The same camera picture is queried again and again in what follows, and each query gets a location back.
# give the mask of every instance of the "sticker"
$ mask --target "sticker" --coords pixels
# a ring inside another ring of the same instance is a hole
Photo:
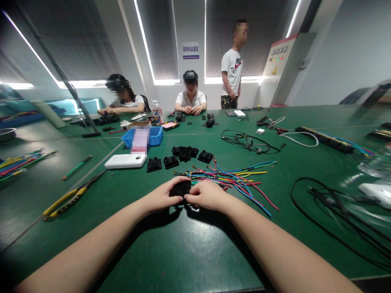
[[[199,59],[200,46],[198,42],[183,42],[182,55],[183,55],[183,59]]]

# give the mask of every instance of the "metal pole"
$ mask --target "metal pole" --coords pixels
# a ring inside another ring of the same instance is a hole
[[[30,29],[31,33],[33,34],[33,36],[37,40],[38,44],[41,46],[42,50],[45,52],[49,61],[53,64],[55,70],[57,71],[58,75],[60,76],[60,78],[64,82],[65,86],[68,88],[70,94],[72,95],[72,97],[74,98],[76,103],[78,104],[79,108],[82,110],[84,116],[86,117],[87,121],[90,123],[91,127],[94,129],[95,132],[100,133],[99,130],[97,129],[97,127],[95,126],[95,124],[93,123],[86,107],[80,101],[79,96],[77,95],[76,89],[70,83],[69,79],[66,77],[65,72],[62,70],[61,66],[57,63],[56,59],[54,59],[53,55],[47,49],[44,41],[42,40],[41,35],[38,33],[33,22],[30,20],[30,18],[27,16],[27,14],[23,11],[23,9],[19,6],[18,3],[15,3],[15,6],[16,6],[16,9],[19,12],[20,16],[22,17],[23,21],[25,22],[27,27]]]

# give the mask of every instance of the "gray bowl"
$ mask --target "gray bowl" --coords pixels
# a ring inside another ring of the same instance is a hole
[[[0,129],[0,142],[5,142],[16,137],[16,128]]]

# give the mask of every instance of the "white cable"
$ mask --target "white cable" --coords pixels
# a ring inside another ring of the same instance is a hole
[[[274,126],[276,126],[277,123],[280,123],[282,120],[284,120],[285,117],[281,117],[275,121],[272,121],[269,126],[267,126],[268,129],[274,129]]]
[[[287,136],[288,134],[295,134],[295,133],[303,133],[303,134],[309,134],[309,135],[313,136],[315,138],[316,144],[314,146],[309,146],[309,145],[306,145],[306,144],[302,144],[301,142],[298,142],[297,140],[294,140],[293,138],[290,138],[289,136]],[[313,135],[312,133],[308,133],[308,132],[289,132],[289,133],[280,134],[279,136],[283,136],[283,137],[285,137],[287,139],[290,139],[291,141],[293,141],[293,142],[295,142],[295,143],[297,143],[299,145],[302,145],[304,147],[317,147],[319,145],[318,138],[315,135]]]

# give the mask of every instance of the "green workbench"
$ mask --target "green workbench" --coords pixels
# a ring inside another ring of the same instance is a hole
[[[275,147],[286,143],[276,154],[257,155],[220,139],[226,129],[256,136],[256,121],[263,116],[286,119],[279,127],[293,130],[306,126],[331,136],[379,150],[385,142],[366,134],[381,123],[391,121],[391,107],[361,109],[355,105],[271,108],[248,111],[249,121],[228,117],[223,110],[214,113],[218,126],[205,128],[200,116],[187,117],[179,128],[164,132],[163,142],[152,147],[149,157],[163,159],[172,147],[192,146],[214,154],[225,170],[245,168],[265,161],[278,161],[263,168],[267,174],[253,175],[262,182],[260,188],[280,208],[275,210],[258,192],[254,197],[272,214],[271,220],[297,237],[350,279],[385,276],[379,269],[358,257],[310,222],[292,204],[290,189],[296,179],[309,176],[335,189],[358,193],[358,185],[376,179],[359,172],[358,154],[343,154],[320,144],[305,148],[266,130],[263,140]],[[64,215],[46,223],[42,212],[68,190],[104,170],[104,163],[114,154],[128,153],[120,137],[124,133],[83,139],[80,126],[54,129],[37,122],[17,130],[18,139],[0,144],[2,159],[29,153],[44,147],[58,154],[21,175],[0,185],[0,237],[2,258],[14,274],[15,284],[22,281],[56,254],[64,250],[115,212],[141,198],[173,177],[173,171],[206,168],[196,159],[178,167],[147,173],[147,164],[139,169],[109,170],[84,197]],[[303,137],[308,143],[311,140]],[[62,181],[72,167],[86,156],[93,158],[69,180]],[[343,233],[334,220],[319,210],[306,193],[308,184],[295,191],[300,205],[336,233]],[[254,203],[236,190],[228,190],[264,214]],[[387,213],[373,207],[376,212]],[[225,292],[263,288],[268,283],[260,266],[236,232],[221,214],[201,210],[175,209],[143,220],[98,280],[99,292]]]

